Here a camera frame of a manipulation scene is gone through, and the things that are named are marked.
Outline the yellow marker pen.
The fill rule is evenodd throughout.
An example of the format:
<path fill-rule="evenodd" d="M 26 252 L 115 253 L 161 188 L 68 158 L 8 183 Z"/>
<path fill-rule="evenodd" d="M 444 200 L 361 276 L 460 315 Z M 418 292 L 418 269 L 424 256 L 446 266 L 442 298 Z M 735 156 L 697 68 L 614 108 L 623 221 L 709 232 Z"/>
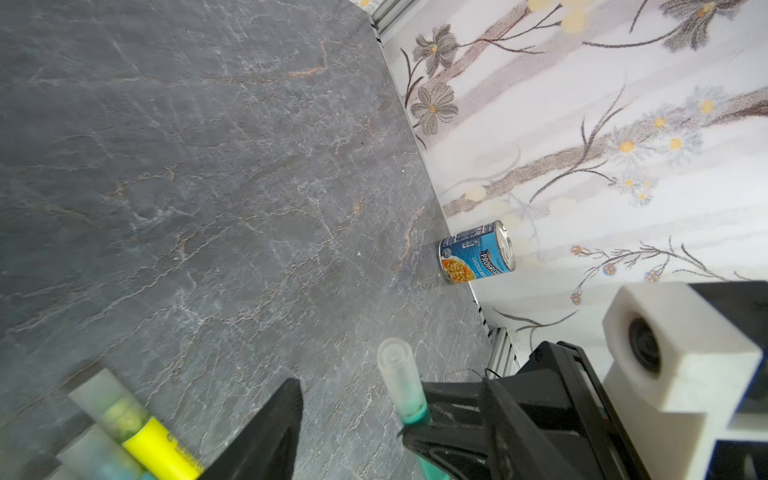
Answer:
<path fill-rule="evenodd" d="M 157 479 L 197 479 L 203 465 L 107 369 L 69 393 L 113 440 Z"/>

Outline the blue soup can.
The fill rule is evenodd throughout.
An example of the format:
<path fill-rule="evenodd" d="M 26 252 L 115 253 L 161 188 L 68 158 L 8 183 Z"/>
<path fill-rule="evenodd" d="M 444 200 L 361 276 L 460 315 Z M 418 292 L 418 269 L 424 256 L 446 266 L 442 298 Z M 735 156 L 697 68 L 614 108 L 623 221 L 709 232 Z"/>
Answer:
<path fill-rule="evenodd" d="M 438 243 L 438 266 L 451 284 L 511 273 L 516 269 L 512 242 L 500 220 L 446 237 Z"/>

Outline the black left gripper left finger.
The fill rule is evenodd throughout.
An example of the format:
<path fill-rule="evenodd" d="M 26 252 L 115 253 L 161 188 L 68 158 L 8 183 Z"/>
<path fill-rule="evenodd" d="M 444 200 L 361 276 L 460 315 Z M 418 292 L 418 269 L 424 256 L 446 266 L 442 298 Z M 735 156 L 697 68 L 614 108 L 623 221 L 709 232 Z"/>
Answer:
<path fill-rule="evenodd" d="M 300 381 L 285 380 L 201 480 L 290 480 L 303 415 Z"/>

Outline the blue marker pen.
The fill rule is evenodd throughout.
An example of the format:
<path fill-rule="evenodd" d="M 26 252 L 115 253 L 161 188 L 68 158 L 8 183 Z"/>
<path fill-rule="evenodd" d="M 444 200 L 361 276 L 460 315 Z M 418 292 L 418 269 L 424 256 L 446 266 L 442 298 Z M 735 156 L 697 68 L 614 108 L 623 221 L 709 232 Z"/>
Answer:
<path fill-rule="evenodd" d="M 56 457 L 80 479 L 156 480 L 97 424 L 78 435 Z"/>

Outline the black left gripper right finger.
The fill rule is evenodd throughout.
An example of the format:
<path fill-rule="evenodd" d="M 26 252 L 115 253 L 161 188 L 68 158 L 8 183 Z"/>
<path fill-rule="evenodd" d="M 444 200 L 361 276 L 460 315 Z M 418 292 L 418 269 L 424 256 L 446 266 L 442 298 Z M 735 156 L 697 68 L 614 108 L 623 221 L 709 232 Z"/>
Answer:
<path fill-rule="evenodd" d="M 405 448 L 452 479 L 645 479 L 588 357 L 541 343 L 521 370 L 423 385 L 430 419 L 406 426 Z"/>

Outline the green marker pen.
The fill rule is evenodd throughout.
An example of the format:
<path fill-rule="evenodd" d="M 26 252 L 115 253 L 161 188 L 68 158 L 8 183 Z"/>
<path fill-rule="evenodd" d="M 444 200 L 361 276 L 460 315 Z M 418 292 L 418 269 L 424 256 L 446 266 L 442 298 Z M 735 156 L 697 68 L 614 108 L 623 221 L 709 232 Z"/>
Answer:
<path fill-rule="evenodd" d="M 377 350 L 377 365 L 401 423 L 426 424 L 428 404 L 410 345 L 399 338 L 385 339 Z"/>

